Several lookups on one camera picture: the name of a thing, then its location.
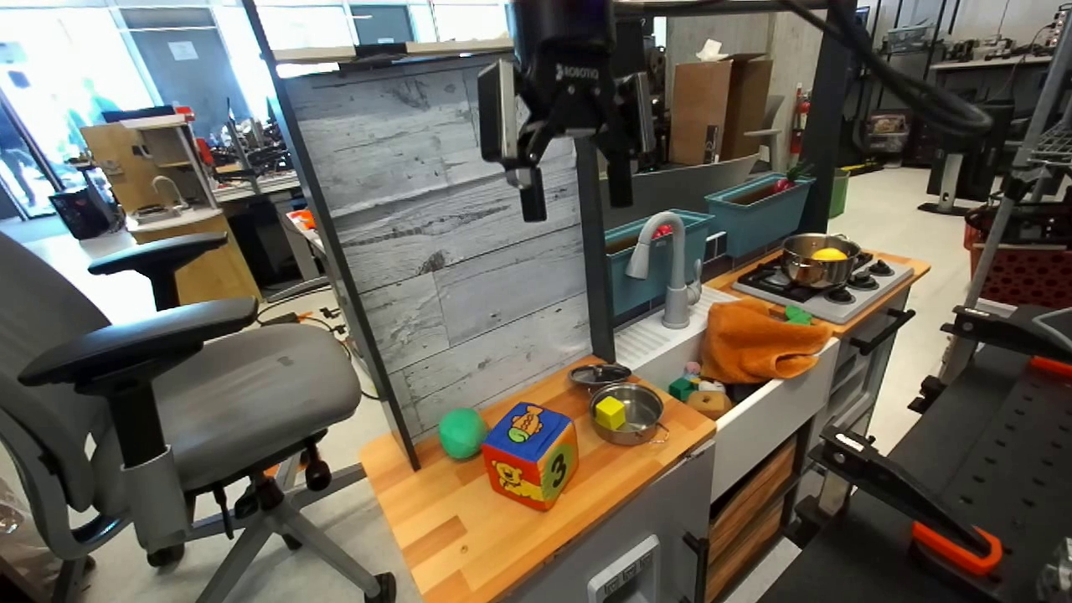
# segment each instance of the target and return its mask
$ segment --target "green ball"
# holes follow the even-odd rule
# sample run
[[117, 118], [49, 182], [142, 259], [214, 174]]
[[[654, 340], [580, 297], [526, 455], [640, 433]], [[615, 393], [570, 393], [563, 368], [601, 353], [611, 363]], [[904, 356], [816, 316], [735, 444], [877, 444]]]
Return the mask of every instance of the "green ball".
[[449, 459], [472, 459], [483, 444], [483, 415], [474, 407], [453, 407], [439, 417], [439, 442]]

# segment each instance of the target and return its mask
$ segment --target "wooden toy block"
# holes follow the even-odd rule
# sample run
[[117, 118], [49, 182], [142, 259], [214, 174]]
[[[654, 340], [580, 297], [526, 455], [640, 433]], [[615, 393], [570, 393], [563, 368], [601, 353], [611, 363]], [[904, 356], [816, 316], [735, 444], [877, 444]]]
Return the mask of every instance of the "wooden toy block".
[[576, 473], [576, 424], [541, 406], [511, 406], [483, 442], [483, 467], [491, 488], [549, 508]]

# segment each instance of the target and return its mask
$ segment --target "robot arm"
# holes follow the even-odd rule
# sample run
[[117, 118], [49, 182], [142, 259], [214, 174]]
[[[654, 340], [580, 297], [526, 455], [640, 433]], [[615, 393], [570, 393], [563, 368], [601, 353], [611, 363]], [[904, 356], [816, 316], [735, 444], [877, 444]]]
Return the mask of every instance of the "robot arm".
[[519, 189], [523, 216], [541, 221], [538, 156], [553, 136], [592, 136], [606, 156], [611, 200], [628, 208], [628, 156], [651, 152], [651, 89], [611, 74], [613, 0], [511, 0], [516, 59], [479, 74], [483, 156]]

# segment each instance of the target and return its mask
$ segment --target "chair armrest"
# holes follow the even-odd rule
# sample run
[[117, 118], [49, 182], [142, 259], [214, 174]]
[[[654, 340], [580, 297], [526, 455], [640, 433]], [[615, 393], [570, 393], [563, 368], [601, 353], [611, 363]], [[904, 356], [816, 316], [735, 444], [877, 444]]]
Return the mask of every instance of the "chair armrest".
[[257, 306], [251, 297], [231, 297], [181, 306], [132, 324], [107, 324], [37, 356], [21, 372], [21, 383], [73, 383], [80, 387], [98, 383], [107, 384], [110, 376], [148, 383], [193, 356], [209, 339], [251, 324], [255, 316]]
[[132, 252], [107, 253], [91, 266], [91, 275], [115, 275], [115, 272], [176, 272], [191, 266], [196, 253], [222, 249], [226, 235], [185, 235], [165, 239], [152, 244], [138, 244]]

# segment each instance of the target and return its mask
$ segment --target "small bowl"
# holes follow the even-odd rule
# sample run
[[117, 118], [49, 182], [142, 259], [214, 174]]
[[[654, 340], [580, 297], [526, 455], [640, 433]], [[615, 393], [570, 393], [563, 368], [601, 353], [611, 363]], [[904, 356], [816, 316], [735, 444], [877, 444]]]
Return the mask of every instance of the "small bowl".
[[[621, 424], [615, 433], [611, 433], [595, 423], [595, 402], [606, 395], [613, 395], [626, 406], [626, 424]], [[601, 439], [606, 439], [613, 444], [640, 444], [662, 429], [662, 397], [654, 387], [613, 383], [592, 395], [588, 417], [592, 417], [592, 429], [601, 433]]]

